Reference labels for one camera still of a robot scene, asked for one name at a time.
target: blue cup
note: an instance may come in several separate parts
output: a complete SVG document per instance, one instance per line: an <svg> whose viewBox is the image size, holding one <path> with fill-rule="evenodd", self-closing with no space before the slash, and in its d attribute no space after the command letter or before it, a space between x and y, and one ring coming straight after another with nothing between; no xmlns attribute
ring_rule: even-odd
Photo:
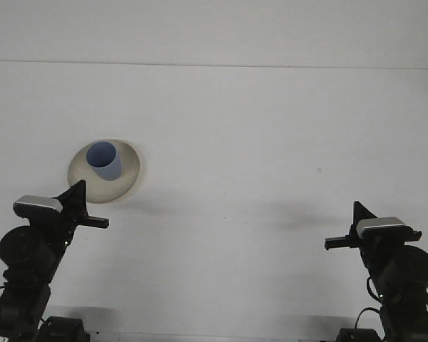
<svg viewBox="0 0 428 342"><path fill-rule="evenodd" d="M121 159L116 146L107 142L95 142L87 151L87 163L104 180L117 180L122 173Z"/></svg>

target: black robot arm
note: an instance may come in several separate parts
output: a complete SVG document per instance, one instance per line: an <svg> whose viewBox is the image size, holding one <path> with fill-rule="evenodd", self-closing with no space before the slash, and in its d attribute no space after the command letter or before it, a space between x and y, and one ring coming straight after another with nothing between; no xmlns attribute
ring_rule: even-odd
<svg viewBox="0 0 428 342"><path fill-rule="evenodd" d="M49 284L76 227L106 228L109 221L88 215L84 180L58 197L23 196L13 209L30 225L12 229L0 241L0 259L8 266L0 297L0 341L34 341L51 295Z"/></svg>
<svg viewBox="0 0 428 342"><path fill-rule="evenodd" d="M326 249L360 250L378 293L387 342L428 342L428 253L405 244L421 236L396 217L378 218L355 202L349 234L325 240ZM341 329L338 340L365 338L366 330Z"/></svg>

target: white wall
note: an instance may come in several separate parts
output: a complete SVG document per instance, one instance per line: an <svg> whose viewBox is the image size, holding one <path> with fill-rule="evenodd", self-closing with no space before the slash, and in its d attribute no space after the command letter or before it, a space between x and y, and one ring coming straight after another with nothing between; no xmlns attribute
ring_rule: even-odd
<svg viewBox="0 0 428 342"><path fill-rule="evenodd" d="M0 237L104 137L146 174L54 279L91 330L334 338L373 304L357 251L323 249L354 200L428 251L428 71L0 63Z"/></svg>
<svg viewBox="0 0 428 342"><path fill-rule="evenodd" d="M428 68L428 0L0 1L0 60Z"/></svg>
<svg viewBox="0 0 428 342"><path fill-rule="evenodd" d="M89 206L111 227L78 229L48 315L334 339L374 305L358 252L323 249L354 200L428 251L428 70L399 68L428 68L428 1L0 1L0 238L129 140L138 191Z"/></svg>

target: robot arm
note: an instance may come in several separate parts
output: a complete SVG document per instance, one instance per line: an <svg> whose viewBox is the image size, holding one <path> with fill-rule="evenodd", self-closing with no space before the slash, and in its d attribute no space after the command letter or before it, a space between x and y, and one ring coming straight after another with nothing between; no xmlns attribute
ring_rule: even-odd
<svg viewBox="0 0 428 342"><path fill-rule="evenodd" d="M405 245L421 236L396 217L378 218L355 202L349 234L325 240L326 249L360 250L379 295L379 314L388 342L428 342L428 254ZM368 334L361 329L347 330L341 329L339 340Z"/></svg>
<svg viewBox="0 0 428 342"><path fill-rule="evenodd" d="M8 266L0 297L0 341L31 342L76 227L106 228L109 221L88 215L84 180L55 198L23 196L13 209L30 225L12 229L0 241L0 259Z"/></svg>

